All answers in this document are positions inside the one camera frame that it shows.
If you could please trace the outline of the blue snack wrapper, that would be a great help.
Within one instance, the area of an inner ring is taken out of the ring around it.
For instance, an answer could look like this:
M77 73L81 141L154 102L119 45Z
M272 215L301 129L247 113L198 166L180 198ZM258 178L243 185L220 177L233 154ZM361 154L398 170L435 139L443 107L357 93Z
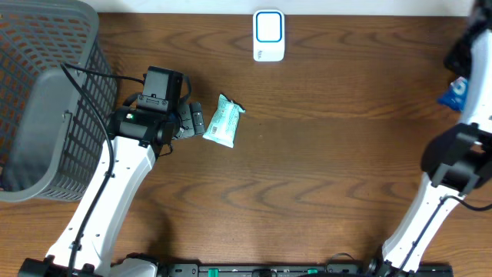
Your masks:
M468 81L464 77L459 77L450 83L447 91L437 100L437 103L455 112L462 112L466 104L467 93Z

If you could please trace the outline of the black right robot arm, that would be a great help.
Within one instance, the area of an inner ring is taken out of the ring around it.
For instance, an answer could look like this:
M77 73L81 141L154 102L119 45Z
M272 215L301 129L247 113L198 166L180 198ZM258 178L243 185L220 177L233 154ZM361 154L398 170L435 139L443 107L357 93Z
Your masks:
M426 248L457 205L491 178L491 3L476 1L467 29L444 60L468 82L464 110L455 126L435 137L421 159L422 181L416 198L372 276L416 276Z

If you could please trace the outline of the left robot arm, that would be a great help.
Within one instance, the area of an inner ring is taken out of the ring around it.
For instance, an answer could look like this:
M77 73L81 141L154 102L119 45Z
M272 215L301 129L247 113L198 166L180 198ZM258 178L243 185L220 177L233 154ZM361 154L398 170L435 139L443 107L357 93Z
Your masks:
M160 276L160 262L133 253L114 264L122 223L140 184L174 139L204 133L201 105L172 112L122 106L111 115L92 180L64 232L42 260L26 258L20 276Z

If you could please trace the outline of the mint green wipes packet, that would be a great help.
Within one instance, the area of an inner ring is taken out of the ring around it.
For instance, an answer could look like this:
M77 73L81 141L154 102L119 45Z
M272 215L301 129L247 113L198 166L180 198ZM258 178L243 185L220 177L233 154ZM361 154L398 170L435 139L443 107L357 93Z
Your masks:
M227 98L224 94L220 94L217 110L212 116L211 122L202 137L220 145L233 148L234 138L242 113L245 113L244 108L237 102Z

